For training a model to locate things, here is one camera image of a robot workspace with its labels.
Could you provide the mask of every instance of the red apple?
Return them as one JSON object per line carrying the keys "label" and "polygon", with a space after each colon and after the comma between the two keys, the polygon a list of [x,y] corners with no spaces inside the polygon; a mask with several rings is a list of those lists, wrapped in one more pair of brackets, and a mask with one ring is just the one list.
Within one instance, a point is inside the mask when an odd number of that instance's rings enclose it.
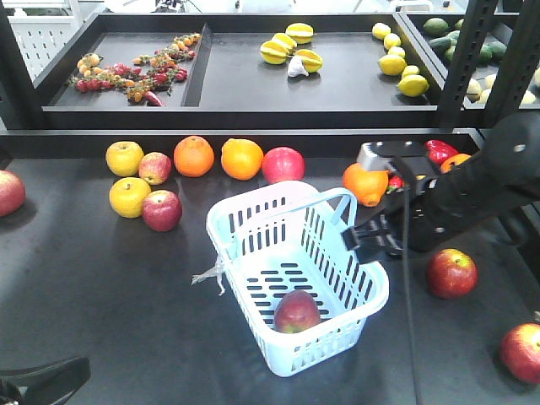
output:
{"label": "red apple", "polygon": [[143,200],[143,220],[156,232],[172,230],[182,218],[180,198],[168,190],[151,192]]}
{"label": "red apple", "polygon": [[138,176],[149,185],[157,186],[167,181],[172,170],[169,156],[161,152],[145,154],[138,166]]}
{"label": "red apple", "polygon": [[273,323],[278,332],[298,333],[321,323],[321,314],[313,297],[303,289],[296,289],[279,301]]}
{"label": "red apple", "polygon": [[462,251],[443,249],[429,260],[426,279],[431,294],[452,299],[474,289],[478,269],[472,258]]}
{"label": "red apple", "polygon": [[540,325],[524,323],[507,332],[499,356],[515,378],[540,384]]}
{"label": "red apple", "polygon": [[304,156],[286,146],[270,149],[262,158],[261,169],[262,175],[269,184],[286,180],[302,180],[305,174]]}
{"label": "red apple", "polygon": [[9,170],[0,170],[0,217],[5,217],[23,205],[26,199],[24,183]]}

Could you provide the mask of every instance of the white plastic object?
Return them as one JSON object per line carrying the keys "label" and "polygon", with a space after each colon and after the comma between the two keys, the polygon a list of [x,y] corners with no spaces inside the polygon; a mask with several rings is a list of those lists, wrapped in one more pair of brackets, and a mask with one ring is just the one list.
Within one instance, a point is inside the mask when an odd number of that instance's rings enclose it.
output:
{"label": "white plastic object", "polygon": [[[303,181],[283,181],[226,198],[208,212],[207,231],[225,276],[276,375],[297,374],[353,347],[367,317],[388,299],[382,265],[360,265],[343,243],[356,208],[345,188],[318,192]],[[273,312],[294,289],[314,297],[323,322],[277,332]]]}

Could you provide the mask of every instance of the garlic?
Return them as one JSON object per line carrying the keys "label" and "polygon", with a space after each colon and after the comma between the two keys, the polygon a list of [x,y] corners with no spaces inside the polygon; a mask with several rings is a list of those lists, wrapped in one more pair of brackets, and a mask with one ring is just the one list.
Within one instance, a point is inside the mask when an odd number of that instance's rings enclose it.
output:
{"label": "garlic", "polygon": [[303,74],[304,76],[309,76],[310,74],[307,73],[307,70],[305,70],[304,64],[302,63],[301,57],[293,57],[289,62],[289,68],[287,69],[287,75],[290,78],[295,78],[296,76],[299,76]]}

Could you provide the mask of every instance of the black cable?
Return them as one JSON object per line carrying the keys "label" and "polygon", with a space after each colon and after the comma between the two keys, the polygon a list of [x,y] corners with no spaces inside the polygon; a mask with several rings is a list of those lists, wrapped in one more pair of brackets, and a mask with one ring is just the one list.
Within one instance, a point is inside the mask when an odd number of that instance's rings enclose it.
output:
{"label": "black cable", "polygon": [[414,338],[413,304],[411,302],[411,280],[408,267],[408,228],[409,228],[409,193],[410,188],[403,188],[403,233],[402,233],[402,270],[403,285],[405,288],[405,305],[407,307],[408,341],[411,356],[411,369],[413,372],[413,387],[416,405],[423,405],[422,392],[420,390],[420,374],[416,356],[416,339]]}

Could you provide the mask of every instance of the red bell pepper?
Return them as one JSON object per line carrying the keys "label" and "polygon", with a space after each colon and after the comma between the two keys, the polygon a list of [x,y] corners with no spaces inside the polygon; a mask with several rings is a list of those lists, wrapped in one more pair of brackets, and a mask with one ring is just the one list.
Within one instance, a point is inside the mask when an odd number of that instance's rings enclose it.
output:
{"label": "red bell pepper", "polygon": [[459,154],[453,146],[436,139],[431,139],[424,145],[429,150],[429,158],[438,165],[441,165],[448,158]]}

